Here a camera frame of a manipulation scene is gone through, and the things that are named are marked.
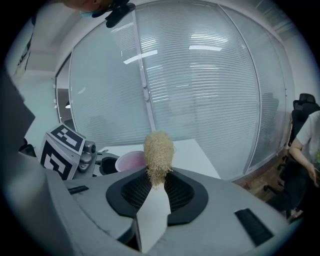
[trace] white horizontal blinds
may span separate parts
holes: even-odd
[[[281,64],[281,70],[283,74],[284,84],[285,84],[285,94],[286,94],[286,113],[284,121],[284,132],[281,140],[280,146],[283,147],[288,141],[290,135],[290,119],[291,112],[294,110],[293,101],[296,99],[295,95],[295,85],[294,77],[291,70],[291,65],[286,53],[284,46],[270,33],[268,33],[269,38],[273,44],[273,47],[277,53],[278,59]]]
[[[137,8],[153,115],[158,130],[196,139],[221,178],[233,179],[257,137],[257,77],[233,23],[216,5],[194,3]]]
[[[250,18],[225,9],[235,22],[251,51],[260,86],[261,120],[251,167],[277,153],[282,139],[286,95],[282,67],[266,30]]]
[[[79,133],[105,146],[143,143],[151,132],[137,62],[132,15],[105,22],[74,48],[71,104]]]

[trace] tiled floor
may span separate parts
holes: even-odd
[[[278,185],[281,170],[278,170],[277,167],[284,162],[282,157],[286,155],[286,153],[287,151],[283,150],[264,166],[243,178],[235,180],[234,183],[266,202],[275,194],[270,190],[264,191],[264,185],[270,185],[279,191],[282,190],[282,187]]]

